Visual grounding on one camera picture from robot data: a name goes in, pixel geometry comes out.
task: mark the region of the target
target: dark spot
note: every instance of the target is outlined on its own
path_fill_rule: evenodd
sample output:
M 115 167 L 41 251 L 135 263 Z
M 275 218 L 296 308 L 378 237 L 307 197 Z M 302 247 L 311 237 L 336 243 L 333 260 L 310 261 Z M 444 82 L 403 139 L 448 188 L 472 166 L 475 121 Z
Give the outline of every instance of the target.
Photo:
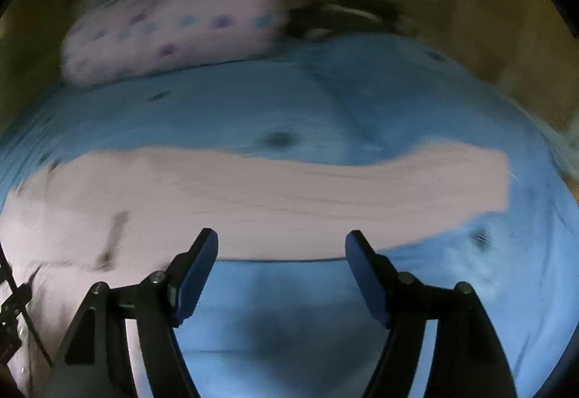
M 274 149 L 288 149 L 297 143 L 297 136 L 287 131 L 275 131 L 259 142 L 262 146 Z
M 213 17 L 211 21 L 211 28 L 212 29 L 223 29 L 224 27 L 229 27 L 233 23 L 233 17 L 230 15 L 218 15 Z
M 166 45 L 163 45 L 159 49 L 159 55 L 160 56 L 171 56 L 171 55 L 174 55 L 177 50 L 178 50 L 177 45 L 175 45 L 174 43 L 167 43 Z
M 145 14 L 145 12 L 141 12 L 141 14 L 133 15 L 128 23 L 129 25 L 135 25 L 138 24 L 139 22 L 144 21 L 146 18 L 147 15 Z
M 60 164 L 60 159 L 55 159 L 51 162 L 50 166 L 48 167 L 48 172 L 54 171 Z
M 490 248 L 490 239 L 484 230 L 480 230 L 471 235 L 475 246 L 479 248 L 482 252 L 488 251 Z
M 100 40 L 101 38 L 106 36 L 106 30 L 101 29 L 96 34 L 94 34 L 93 40 Z
M 436 53 L 435 51 L 428 52 L 428 55 L 435 61 L 445 61 L 444 56 L 440 53 Z
M 128 223 L 128 212 L 117 213 L 112 220 L 111 230 L 106 239 L 105 249 L 97 259 L 96 268 L 99 271 L 110 271 L 114 268 L 114 262 L 117 257 L 121 239 L 124 236 L 124 230 Z
M 151 97 L 149 97 L 148 100 L 150 101 L 158 101 L 160 99 L 166 98 L 168 95 L 170 95 L 171 92 L 169 91 L 164 91 L 164 92 L 159 92 L 158 94 L 155 94 Z

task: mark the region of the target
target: blue bedsheet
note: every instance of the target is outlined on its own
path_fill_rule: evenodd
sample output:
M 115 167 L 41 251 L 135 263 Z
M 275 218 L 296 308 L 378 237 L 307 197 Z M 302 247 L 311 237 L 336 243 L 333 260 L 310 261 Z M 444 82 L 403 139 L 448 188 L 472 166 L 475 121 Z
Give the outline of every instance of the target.
M 472 283 L 519 396 L 531 397 L 579 320 L 579 209 L 532 122 L 414 41 L 351 35 L 270 59 L 59 87 L 2 141 L 0 200 L 40 166 L 91 150 L 179 146 L 371 164 L 444 140 L 509 155 L 509 210 L 387 255 L 430 284 Z M 412 396 L 424 390 L 434 334 L 430 325 Z M 177 335 L 204 398 L 350 398 L 361 396 L 386 332 L 345 261 L 222 261 Z

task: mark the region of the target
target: pink pillow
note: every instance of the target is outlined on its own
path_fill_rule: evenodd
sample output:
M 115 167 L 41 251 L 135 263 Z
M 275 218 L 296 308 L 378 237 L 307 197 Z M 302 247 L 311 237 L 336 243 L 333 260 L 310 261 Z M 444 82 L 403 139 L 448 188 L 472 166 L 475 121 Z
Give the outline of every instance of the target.
M 278 0 L 108 0 L 63 43 L 63 76 L 84 87 L 267 52 L 286 23 Z

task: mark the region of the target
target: pillow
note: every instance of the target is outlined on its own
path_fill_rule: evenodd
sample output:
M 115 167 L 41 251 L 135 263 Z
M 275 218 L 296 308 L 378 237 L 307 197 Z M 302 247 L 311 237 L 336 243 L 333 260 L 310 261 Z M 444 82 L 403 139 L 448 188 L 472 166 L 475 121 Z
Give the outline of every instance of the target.
M 250 58 L 286 22 L 278 0 L 107 0 L 74 24 L 63 76 L 79 87 Z

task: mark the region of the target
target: light pink cloth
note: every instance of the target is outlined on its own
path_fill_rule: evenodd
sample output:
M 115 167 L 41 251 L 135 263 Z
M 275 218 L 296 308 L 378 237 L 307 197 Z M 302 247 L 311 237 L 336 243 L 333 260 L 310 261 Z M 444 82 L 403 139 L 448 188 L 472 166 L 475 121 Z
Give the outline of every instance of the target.
M 286 14 L 277 0 L 109 0 L 63 43 L 76 86 L 246 59 L 273 46 Z
M 219 233 L 221 258 L 339 258 L 353 229 L 382 249 L 502 211 L 507 177 L 503 153 L 463 144 L 370 167 L 181 149 L 89 153 L 11 192 L 0 236 L 14 262 L 88 268 L 118 239 L 119 264 L 157 268 L 205 226 Z

